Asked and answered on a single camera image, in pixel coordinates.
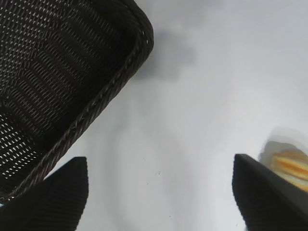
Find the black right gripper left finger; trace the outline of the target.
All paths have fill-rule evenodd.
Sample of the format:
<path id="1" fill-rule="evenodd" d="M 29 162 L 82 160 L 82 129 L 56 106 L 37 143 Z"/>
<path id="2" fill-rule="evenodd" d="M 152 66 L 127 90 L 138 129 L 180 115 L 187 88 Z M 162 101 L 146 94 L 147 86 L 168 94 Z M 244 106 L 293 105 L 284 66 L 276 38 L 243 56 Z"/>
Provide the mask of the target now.
<path id="1" fill-rule="evenodd" d="M 89 195 L 87 159 L 74 157 L 0 208 L 2 231 L 74 231 Z"/>

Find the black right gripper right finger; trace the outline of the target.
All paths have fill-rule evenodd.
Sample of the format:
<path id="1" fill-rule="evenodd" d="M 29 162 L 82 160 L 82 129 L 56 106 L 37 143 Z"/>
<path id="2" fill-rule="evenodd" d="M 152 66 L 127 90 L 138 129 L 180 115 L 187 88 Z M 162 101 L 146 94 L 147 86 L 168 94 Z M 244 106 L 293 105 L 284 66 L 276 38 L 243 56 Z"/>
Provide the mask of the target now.
<path id="1" fill-rule="evenodd" d="M 246 154 L 236 154 L 233 196 L 250 231 L 306 231 L 308 194 Z"/>

